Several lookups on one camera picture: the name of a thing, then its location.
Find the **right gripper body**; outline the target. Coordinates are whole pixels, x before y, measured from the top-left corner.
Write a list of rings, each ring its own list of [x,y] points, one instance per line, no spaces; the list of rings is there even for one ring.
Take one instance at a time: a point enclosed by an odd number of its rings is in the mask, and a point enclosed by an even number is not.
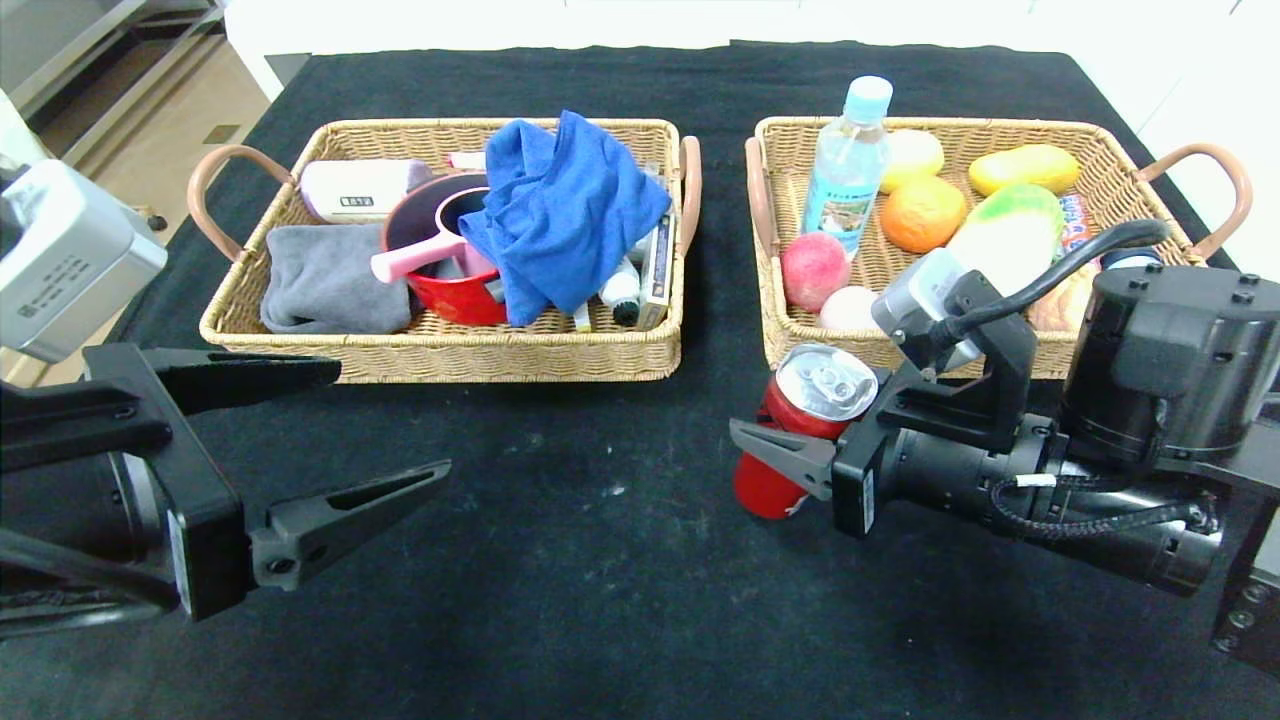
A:
[[[836,528],[865,538],[887,503],[909,501],[1004,533],[989,501],[991,486],[1023,473],[1060,469],[1059,424],[1024,415],[1005,454],[899,427],[890,411],[902,409],[899,391],[919,375],[911,366],[888,375],[867,414],[840,437],[831,470]]]

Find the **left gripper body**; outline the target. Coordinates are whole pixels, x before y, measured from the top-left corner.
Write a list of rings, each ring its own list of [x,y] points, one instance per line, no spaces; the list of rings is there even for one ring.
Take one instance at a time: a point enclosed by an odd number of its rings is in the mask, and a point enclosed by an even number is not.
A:
[[[137,345],[3,386],[3,620],[191,619],[253,584],[244,510]]]

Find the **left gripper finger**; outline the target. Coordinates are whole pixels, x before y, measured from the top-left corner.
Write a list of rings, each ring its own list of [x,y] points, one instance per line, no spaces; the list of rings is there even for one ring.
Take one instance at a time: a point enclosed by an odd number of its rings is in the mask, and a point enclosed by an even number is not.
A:
[[[297,591],[436,497],[452,469],[440,460],[271,503],[250,532],[256,585]]]
[[[261,404],[316,389],[340,378],[333,357],[146,348],[143,360],[186,416]]]

